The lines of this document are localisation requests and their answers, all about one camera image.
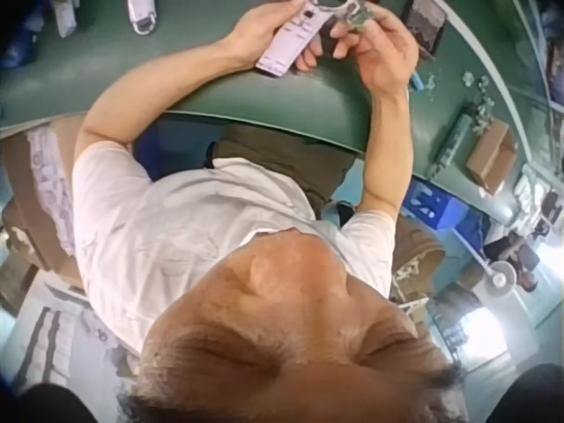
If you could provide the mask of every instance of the blue plastic crate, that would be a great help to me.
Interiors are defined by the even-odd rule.
[[[464,219],[456,225],[456,231],[472,245],[474,250],[480,251],[484,248],[484,239],[490,226],[490,219],[484,213],[470,209]]]
[[[455,227],[469,210],[467,204],[432,183],[415,179],[410,183],[403,206],[435,230]]]

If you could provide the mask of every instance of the green workbench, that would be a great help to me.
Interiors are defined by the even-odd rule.
[[[159,25],[153,34],[142,37],[131,28],[125,2],[83,2],[77,33],[61,39],[50,22],[40,35],[36,61],[3,75],[0,128],[84,112],[125,71],[154,57],[219,39],[245,10],[260,3],[159,0]],[[404,0],[383,3],[397,12],[404,7]],[[418,176],[427,172],[462,106],[476,99],[476,85],[466,88],[462,83],[465,71],[477,78],[487,74],[463,36],[448,25],[437,59],[419,66],[425,80],[430,73],[435,75],[436,88],[411,97],[414,173]],[[515,125],[495,85],[489,95],[495,100],[495,116]],[[250,72],[223,78],[176,104],[170,113],[258,123],[364,152],[370,107],[353,63],[327,60],[310,75],[288,74],[275,79]],[[474,143],[469,136],[453,165],[434,183],[507,225],[519,210],[512,189],[526,160],[523,148],[518,150],[512,175],[493,200],[482,197],[464,170]]]

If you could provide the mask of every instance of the khaki pants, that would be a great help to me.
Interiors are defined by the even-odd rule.
[[[292,178],[306,194],[319,219],[321,209],[343,183],[356,154],[284,132],[234,125],[212,147],[211,158],[234,157]]]

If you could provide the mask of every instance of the finger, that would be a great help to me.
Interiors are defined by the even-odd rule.
[[[397,60],[399,52],[391,42],[388,35],[375,21],[369,20],[362,26],[362,33],[367,38],[372,48],[380,54],[382,60]]]
[[[283,3],[264,4],[256,8],[260,22],[272,30],[284,25],[303,7],[305,0],[291,0]]]
[[[309,43],[309,48],[311,49],[311,52],[316,55],[316,56],[323,56],[323,45],[321,43],[321,37],[319,36],[319,33],[317,33],[313,40]]]
[[[337,24],[335,24],[335,26],[331,29],[330,31],[330,37],[331,38],[343,38],[345,35],[348,34],[349,32],[349,26],[346,24],[346,22],[343,22],[342,20],[339,20],[337,22]]]
[[[317,66],[317,59],[315,59],[315,55],[311,52],[309,48],[303,50],[301,55],[303,57],[304,62],[310,68],[315,68]]]
[[[402,38],[412,36],[401,19],[398,18],[393,11],[389,11],[385,7],[370,2],[366,2],[366,6],[374,12],[376,15],[375,20],[384,30],[399,33]]]
[[[339,40],[335,51],[333,52],[333,57],[336,59],[343,59],[348,55],[351,48],[356,47],[359,44],[360,35],[356,33],[349,33],[344,38]]]
[[[298,68],[298,71],[302,71],[302,72],[309,72],[309,66],[306,65],[306,62],[303,60],[303,56],[298,57],[298,60],[296,60],[296,68]]]

